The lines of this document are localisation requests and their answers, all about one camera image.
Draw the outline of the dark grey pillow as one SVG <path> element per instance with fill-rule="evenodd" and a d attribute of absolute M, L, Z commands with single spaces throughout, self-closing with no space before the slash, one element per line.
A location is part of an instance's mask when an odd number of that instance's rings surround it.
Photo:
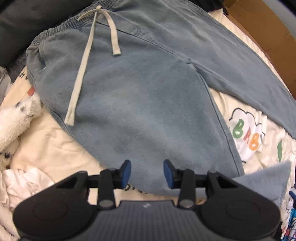
<path fill-rule="evenodd" d="M 54 27 L 93 1 L 1 1 L 1 67 L 9 63 L 34 37 Z"/>

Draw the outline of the light blue denim pants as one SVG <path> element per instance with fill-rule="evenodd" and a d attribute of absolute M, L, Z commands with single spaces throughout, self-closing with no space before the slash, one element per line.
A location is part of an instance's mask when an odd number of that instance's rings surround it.
<path fill-rule="evenodd" d="M 56 122 L 106 167 L 132 162 L 130 184 L 177 196 L 163 161 L 218 171 L 281 204 L 279 164 L 245 175 L 211 90 L 237 98 L 295 135 L 295 100 L 265 62 L 190 1 L 95 1 L 38 35 L 29 82 Z"/>

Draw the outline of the white fluffy spotted blanket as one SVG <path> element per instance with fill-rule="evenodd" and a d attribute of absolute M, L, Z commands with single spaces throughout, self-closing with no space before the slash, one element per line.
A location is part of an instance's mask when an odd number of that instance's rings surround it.
<path fill-rule="evenodd" d="M 43 104 L 34 93 L 24 101 L 1 110 L 1 171 L 9 168 L 11 159 L 19 146 L 19 136 L 30 123 L 42 114 Z"/>

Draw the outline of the brown cardboard sheet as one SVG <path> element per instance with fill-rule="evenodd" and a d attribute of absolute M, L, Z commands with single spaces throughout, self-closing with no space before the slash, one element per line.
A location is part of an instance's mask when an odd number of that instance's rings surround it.
<path fill-rule="evenodd" d="M 295 38 L 263 1 L 224 1 L 232 19 L 255 39 L 295 96 Z"/>

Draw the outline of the teal patterned blanket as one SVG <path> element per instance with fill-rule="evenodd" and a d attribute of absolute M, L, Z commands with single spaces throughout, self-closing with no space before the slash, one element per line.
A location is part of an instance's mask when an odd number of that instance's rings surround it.
<path fill-rule="evenodd" d="M 289 180 L 280 203 L 279 240 L 295 240 L 295 180 Z"/>

